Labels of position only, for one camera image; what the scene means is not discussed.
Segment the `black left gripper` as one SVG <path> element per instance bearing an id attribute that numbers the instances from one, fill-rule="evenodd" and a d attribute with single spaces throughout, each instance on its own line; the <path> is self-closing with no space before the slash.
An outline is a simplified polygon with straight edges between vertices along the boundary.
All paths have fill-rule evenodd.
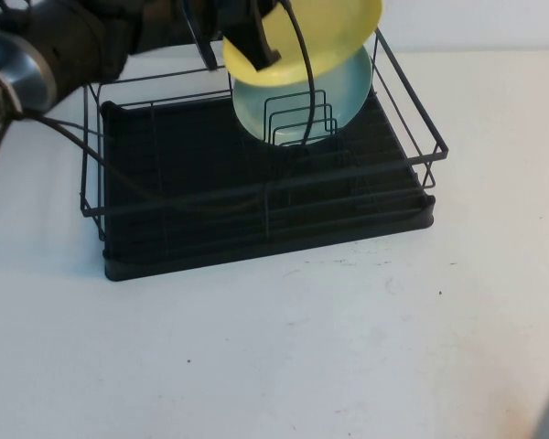
<path id="1" fill-rule="evenodd" d="M 269 46 L 263 25 L 263 19 L 277 4 L 273 0 L 219 1 L 219 30 L 212 1 L 145 1 L 135 37 L 135 54 L 196 45 L 207 70 L 217 70 L 210 42 L 221 40 L 222 33 L 256 70 L 264 70 L 281 58 Z"/>

